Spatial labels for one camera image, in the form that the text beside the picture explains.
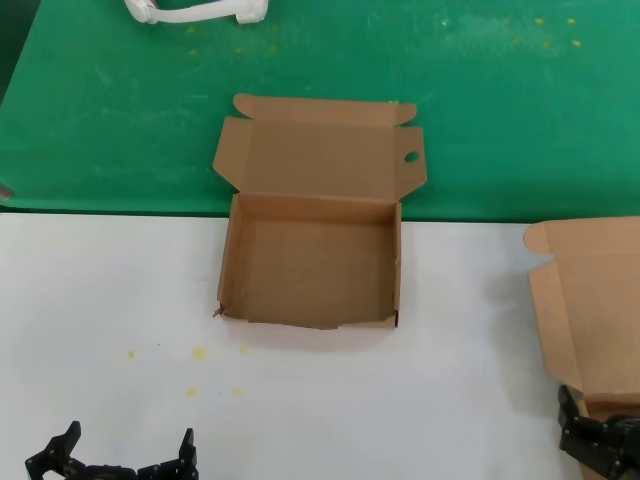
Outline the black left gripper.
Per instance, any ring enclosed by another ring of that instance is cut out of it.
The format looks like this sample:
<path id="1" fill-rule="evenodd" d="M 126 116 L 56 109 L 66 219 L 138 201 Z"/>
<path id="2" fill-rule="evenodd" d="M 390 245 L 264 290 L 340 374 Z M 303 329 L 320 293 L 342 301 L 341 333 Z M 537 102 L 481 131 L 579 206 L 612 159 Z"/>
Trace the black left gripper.
<path id="1" fill-rule="evenodd" d="M 47 472 L 55 472 L 65 479 L 77 475 L 77 462 L 72 451 L 81 436 L 81 424 L 72 421 L 61 435 L 51 438 L 47 446 L 25 461 L 30 480 L 43 480 Z M 78 470 L 81 480 L 198 480 L 197 453 L 194 430 L 188 428 L 181 442 L 178 457 L 139 469 L 110 465 L 86 465 Z"/>

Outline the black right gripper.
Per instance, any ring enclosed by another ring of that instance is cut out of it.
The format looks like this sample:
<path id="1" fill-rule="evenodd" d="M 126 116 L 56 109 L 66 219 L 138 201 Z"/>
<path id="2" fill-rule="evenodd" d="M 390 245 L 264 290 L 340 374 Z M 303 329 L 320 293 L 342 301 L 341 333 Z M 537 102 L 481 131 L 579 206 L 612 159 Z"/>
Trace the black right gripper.
<path id="1" fill-rule="evenodd" d="M 604 479 L 639 478 L 639 418 L 627 415 L 598 421 L 581 416 L 569 387 L 558 388 L 559 447 Z"/>

